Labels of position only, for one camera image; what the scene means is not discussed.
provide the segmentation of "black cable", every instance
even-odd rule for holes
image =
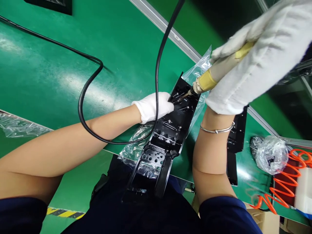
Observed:
[[[163,52],[163,49],[164,49],[164,47],[165,47],[165,44],[166,44],[167,38],[168,38],[168,36],[169,36],[169,33],[170,33],[170,31],[171,31],[171,29],[172,29],[172,26],[173,26],[173,24],[174,24],[174,22],[175,22],[175,20],[176,20],[176,18],[177,18],[177,16],[178,16],[178,14],[179,14],[179,12],[180,12],[182,6],[183,6],[183,4],[184,4],[184,1],[185,1],[185,0],[179,0],[179,2],[178,2],[177,5],[176,5],[176,8],[175,8],[175,10],[174,10],[174,12],[173,12],[173,14],[172,14],[172,16],[171,16],[171,19],[170,19],[170,21],[169,21],[169,23],[168,23],[167,29],[166,29],[165,34],[164,34],[164,36],[163,36],[163,40],[162,40],[162,43],[161,43],[161,45],[160,45],[159,52],[158,52],[158,56],[157,56],[156,71],[155,71],[156,116],[158,116],[158,112],[159,112],[159,106],[158,106],[158,72],[159,72],[160,58],[161,58],[161,56],[162,56],[162,52]],[[103,68],[106,69],[109,73],[112,73],[112,71],[109,70],[107,67],[105,67],[105,66],[103,65],[103,62],[102,62],[100,59],[96,58],[96,57],[93,57],[93,56],[91,56],[91,55],[85,54],[85,53],[80,52],[80,51],[78,51],[78,50],[76,50],[76,49],[73,49],[73,48],[71,48],[71,47],[69,47],[69,46],[67,46],[67,45],[64,45],[64,44],[62,44],[62,43],[60,43],[60,42],[54,41],[54,40],[52,40],[52,39],[50,39],[50,38],[48,38],[48,37],[45,37],[45,36],[43,36],[43,35],[41,35],[41,34],[38,34],[38,33],[34,32],[34,31],[31,31],[31,30],[29,30],[29,29],[26,29],[26,28],[24,28],[24,27],[22,27],[22,26],[20,26],[20,25],[18,25],[18,24],[16,24],[16,23],[14,23],[14,22],[12,22],[12,21],[10,21],[10,20],[8,20],[8,19],[2,17],[2,16],[0,16],[0,20],[4,21],[4,22],[6,22],[6,23],[8,23],[8,24],[10,24],[10,25],[13,25],[13,26],[17,27],[18,29],[20,29],[20,30],[22,30],[22,31],[24,31],[24,32],[26,32],[26,33],[29,33],[29,34],[31,34],[31,35],[33,35],[33,36],[39,37],[39,38],[41,38],[41,39],[43,39],[43,40],[46,40],[46,41],[49,41],[49,42],[54,43],[54,44],[56,44],[56,45],[59,45],[59,46],[61,46],[61,47],[64,47],[65,49],[68,49],[68,50],[70,50],[70,51],[72,51],[72,52],[74,52],[74,53],[76,53],[76,54],[79,54],[79,55],[81,55],[81,56],[83,56],[83,57],[85,57],[85,58],[87,58],[87,59],[89,59],[89,60],[91,60],[91,61],[93,61],[93,62],[96,62],[96,63],[98,63],[98,64],[100,65],[100,67],[90,76],[90,78],[87,80],[86,84],[85,84],[84,87],[82,88],[82,91],[81,91],[80,97],[79,97],[79,101],[78,101],[78,115],[79,115],[80,122],[81,122],[82,126],[83,126],[92,136],[94,136],[95,138],[97,138],[97,139],[99,139],[99,140],[101,140],[101,141],[104,141],[104,142],[106,142],[106,143],[109,143],[109,144],[114,144],[114,145],[126,145],[126,144],[136,143],[136,142],[139,142],[139,141],[141,141],[141,140],[144,140],[144,139],[146,139],[149,135],[151,135],[151,134],[154,132],[154,130],[155,130],[155,128],[156,128],[156,124],[157,124],[157,119],[155,120],[154,125],[153,125],[153,128],[152,128],[152,130],[149,132],[149,134],[147,134],[145,137],[142,137],[142,138],[140,138],[140,139],[138,139],[138,140],[134,140],[134,141],[129,141],[129,142],[112,142],[112,141],[106,140],[106,139],[100,137],[99,135],[97,135],[96,133],[94,133],[94,132],[88,127],[88,125],[86,124],[85,119],[84,119],[84,114],[83,114],[83,101],[84,101],[85,93],[86,93],[86,91],[87,91],[89,85],[91,84],[91,82],[95,79],[95,77],[101,72],[101,70],[102,70]]]

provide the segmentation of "orange spiral tube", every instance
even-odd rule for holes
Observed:
[[[300,153],[298,155],[295,155],[294,152],[295,151],[300,151]],[[307,160],[303,160],[301,158],[302,155],[307,155],[308,159]],[[282,175],[284,175],[285,177],[287,177],[288,179],[291,180],[291,182],[286,182],[284,180],[280,180],[280,179],[276,179],[274,178],[273,180],[275,181],[275,183],[280,184],[287,192],[284,191],[280,191],[274,187],[270,187],[270,191],[272,192],[272,194],[274,194],[276,196],[276,198],[274,198],[273,196],[271,196],[270,194],[265,194],[264,197],[259,196],[259,201],[258,204],[256,206],[252,206],[252,208],[254,209],[259,209],[262,205],[262,201],[265,202],[265,204],[268,206],[268,208],[272,211],[272,213],[277,214],[276,210],[274,209],[270,198],[276,202],[278,202],[279,204],[281,204],[282,206],[289,208],[289,205],[278,195],[278,193],[280,194],[284,194],[286,196],[289,197],[295,197],[295,194],[289,189],[287,188],[285,185],[289,185],[289,186],[294,186],[297,187],[298,183],[297,181],[294,179],[296,177],[300,177],[301,174],[299,172],[298,169],[302,169],[302,168],[306,168],[306,166],[312,166],[312,155],[309,152],[306,152],[304,150],[301,149],[293,149],[289,152],[288,157],[292,160],[298,161],[299,162],[299,166],[292,166],[289,163],[286,164],[286,166],[292,168],[294,170],[294,174],[289,174],[283,171],[278,170],[279,173],[281,173]]]

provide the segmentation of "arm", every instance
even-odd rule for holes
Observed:
[[[173,111],[168,93],[159,93],[159,115]],[[87,121],[105,139],[114,139],[145,119],[154,120],[155,94],[134,105]],[[52,199],[64,173],[102,150],[104,143],[78,123],[39,136],[0,159],[0,199],[34,197],[46,203]]]
[[[234,115],[216,114],[207,107],[202,126],[211,131],[224,129],[231,126],[233,119]],[[199,131],[193,154],[193,177],[200,204],[217,196],[236,197],[226,174],[228,134]]]
[[[283,78],[304,56],[312,40],[312,2],[281,0],[258,19],[235,33],[212,53],[218,60],[256,42],[247,56],[213,88],[203,127],[229,127],[234,115]],[[235,194],[226,176],[228,133],[200,130],[193,158],[193,176],[200,203],[220,195]]]

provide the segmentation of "silver bracelet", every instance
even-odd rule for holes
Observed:
[[[232,125],[229,126],[228,128],[220,129],[220,130],[214,130],[214,131],[209,131],[209,130],[203,128],[202,125],[201,125],[201,129],[204,130],[205,132],[210,132],[210,133],[216,133],[216,134],[218,134],[218,133],[222,133],[222,132],[229,132],[229,131],[231,131],[231,129],[234,127],[234,125],[235,125],[235,123],[233,122]]]

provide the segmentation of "gloved hand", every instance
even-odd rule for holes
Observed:
[[[158,119],[174,110],[174,105],[171,102],[168,102],[169,97],[169,93],[158,93]],[[150,94],[140,101],[134,101],[132,102],[132,105],[133,104],[137,106],[141,113],[141,124],[145,124],[148,121],[156,119],[156,93]]]
[[[212,62],[235,53],[247,41],[257,41],[210,91],[207,105],[219,114],[241,113],[300,62],[311,40],[312,1],[280,0],[213,51]]]

